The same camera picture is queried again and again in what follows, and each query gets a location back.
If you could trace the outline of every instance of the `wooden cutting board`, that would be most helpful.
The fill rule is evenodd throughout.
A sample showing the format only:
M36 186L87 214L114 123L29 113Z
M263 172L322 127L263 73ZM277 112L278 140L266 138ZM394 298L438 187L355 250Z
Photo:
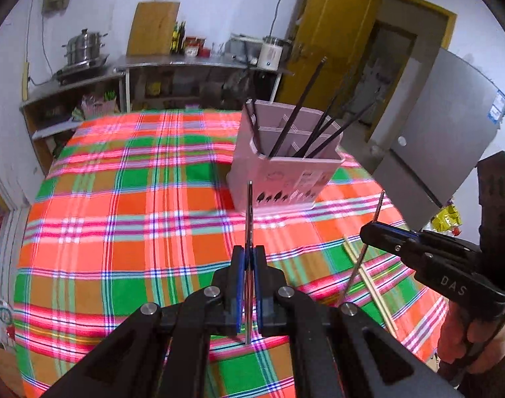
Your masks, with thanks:
M132 19L127 56L169 55L180 3L140 1Z

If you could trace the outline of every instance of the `human hand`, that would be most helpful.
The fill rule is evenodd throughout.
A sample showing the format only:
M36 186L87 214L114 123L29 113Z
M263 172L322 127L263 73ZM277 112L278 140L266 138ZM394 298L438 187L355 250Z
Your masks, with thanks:
M454 302L449 303L449 311L440 331L437 354L448 364L460 359L466 354L466 344L463 342L464 324L460 318L460 307ZM500 320L486 322L474 320L468 327L468 341L481 343L489 339L495 332ZM505 356L505 325L497 336L486 346L477 360L468 367L471 374L479 374L493 368Z

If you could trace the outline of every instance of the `wooden chopstick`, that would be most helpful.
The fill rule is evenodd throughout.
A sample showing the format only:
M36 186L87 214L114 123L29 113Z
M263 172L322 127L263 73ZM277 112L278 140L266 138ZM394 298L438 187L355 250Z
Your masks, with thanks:
M357 254L354 249L354 246L351 244L349 239L344 236L344 243L343 247L348 253L348 256L350 257L351 261L353 263L357 262ZM383 317L383 320L385 321L385 326L387 327L389 333L394 337L398 338L396 331L398 330L398 327L396 326L396 322L392 318L392 314L389 310L389 307L385 303L383 296L381 296L379 290L376 288L376 285L374 284L374 280L372 279L372 276L366 269L366 267L361 264L361 267L359 268L359 275L363 279L363 282L368 288L368 292L370 293L370 296L374 300L376 307L378 307L378 310Z

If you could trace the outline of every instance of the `black chopstick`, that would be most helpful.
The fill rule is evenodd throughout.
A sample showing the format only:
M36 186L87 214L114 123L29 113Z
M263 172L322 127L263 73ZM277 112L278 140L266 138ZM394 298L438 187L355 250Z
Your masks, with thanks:
M261 147L260 123L258 122L258 113L256 111L256 88L254 87L254 79L253 79L253 76L251 75L252 70L251 70L251 63L249 61L249 51L247 49L247 43L245 41L243 41L243 49L245 50L245 61L247 64L246 73L247 73L247 77L249 79L249 84L250 84L249 92L250 92L251 100L252 100L252 115L250 113L249 107L247 106L246 98L245 98L244 106L245 106L245 109L247 110L247 114L249 115L249 121L251 123L252 135L254 138L254 143L256 144L256 148L258 149L258 152L260 154L264 154L264 149Z
M341 81L341 84L339 85L339 88L335 92L335 95L331 99L330 104L326 108L326 111L324 111L324 113L319 118L317 124L315 125L315 127L311 131L311 134L310 134L309 138L307 139L307 141L305 142L305 144L302 146L302 148L300 148L295 153L295 155L293 155L293 157L303 158L306 155L307 150L309 150L310 146L313 144L313 142L315 142L319 138L319 136L322 135L325 132L325 130L333 124L334 118L333 118L333 116L331 116L329 114L330 109L334 105L334 103L337 101L337 98L341 95L341 93L346 92L345 91L346 87L349 86L349 82L354 77L354 73L355 73L356 68L357 68L357 65L354 65L354 66L352 66L352 68L349 71L346 72L346 74L344 75L344 77ZM324 123L324 121L326 120L326 117L328 117L328 116L330 116L331 119L323 127L322 124Z
M365 106L362 110L360 110L357 114L355 114L350 120L345 122L339 129L332 134L328 139L326 139L322 144L320 144L317 148L315 148L310 154L306 157L307 159L312 159L315 157L315 155L319 154L326 146L332 142L337 136L339 136L343 131L345 131L348 127L350 127L355 121L357 121L363 114L370 109L374 104L376 103L376 100L373 100L371 103L369 103L367 106Z
M304 105L304 100L306 100L307 94L310 92L311 87L314 85L315 81L319 77L320 71L322 70L324 64L326 63L327 58L324 57L322 60L320 60L319 65L315 69L315 72L311 75L311 78L309 82L307 83L304 92L300 96L300 99L298 100L295 108L293 109L293 112L289 116L287 122L285 123L284 128L282 129L282 132L280 133L280 136L278 136L278 139L276 139L275 146L271 150L269 157L274 157L278 151L280 150L280 147L285 141L285 138L287 137L287 133L289 132L289 129L291 128L291 125L293 125L293 122L295 122L296 116L300 112L302 106Z

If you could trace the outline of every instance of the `metal screw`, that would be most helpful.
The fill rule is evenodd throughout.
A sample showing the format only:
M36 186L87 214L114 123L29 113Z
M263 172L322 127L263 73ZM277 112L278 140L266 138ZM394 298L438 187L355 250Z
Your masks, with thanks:
M341 305L341 311L347 316L355 316L357 314L357 305L351 302L345 302Z
M158 310L158 305L154 302L146 302L144 305L142 305L142 307L140 307L140 311L146 316L150 316L156 313L156 310Z
M209 298L215 298L221 292L217 286L208 286L204 289L205 296Z
M282 286L278 289L278 294L283 298L290 298L295 294L295 290L289 286Z

